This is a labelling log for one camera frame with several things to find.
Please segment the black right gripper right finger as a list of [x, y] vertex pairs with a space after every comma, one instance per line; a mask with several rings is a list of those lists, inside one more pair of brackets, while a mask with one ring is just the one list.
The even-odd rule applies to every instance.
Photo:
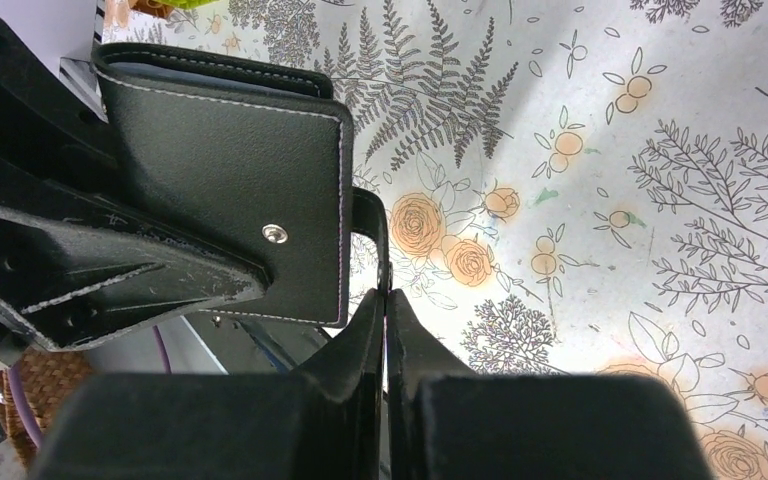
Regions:
[[637, 375], [480, 375], [386, 303], [395, 479], [709, 479], [690, 420]]

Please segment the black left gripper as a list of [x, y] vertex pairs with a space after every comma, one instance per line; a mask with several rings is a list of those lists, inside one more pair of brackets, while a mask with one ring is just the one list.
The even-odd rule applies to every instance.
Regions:
[[112, 202], [113, 133], [0, 18], [0, 355], [248, 302], [263, 267]]

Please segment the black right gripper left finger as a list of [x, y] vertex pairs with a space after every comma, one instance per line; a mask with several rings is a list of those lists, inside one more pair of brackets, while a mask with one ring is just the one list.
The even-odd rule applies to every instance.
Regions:
[[104, 374], [64, 403], [33, 479], [375, 479], [385, 298], [286, 374]]

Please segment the black card holder wallet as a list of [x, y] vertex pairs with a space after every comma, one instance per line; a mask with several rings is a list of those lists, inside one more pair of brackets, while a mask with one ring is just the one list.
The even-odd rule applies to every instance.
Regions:
[[265, 294], [219, 314], [345, 326], [356, 234], [389, 291], [385, 208], [352, 182], [353, 119], [328, 76], [149, 43], [92, 62], [135, 204], [265, 267]]

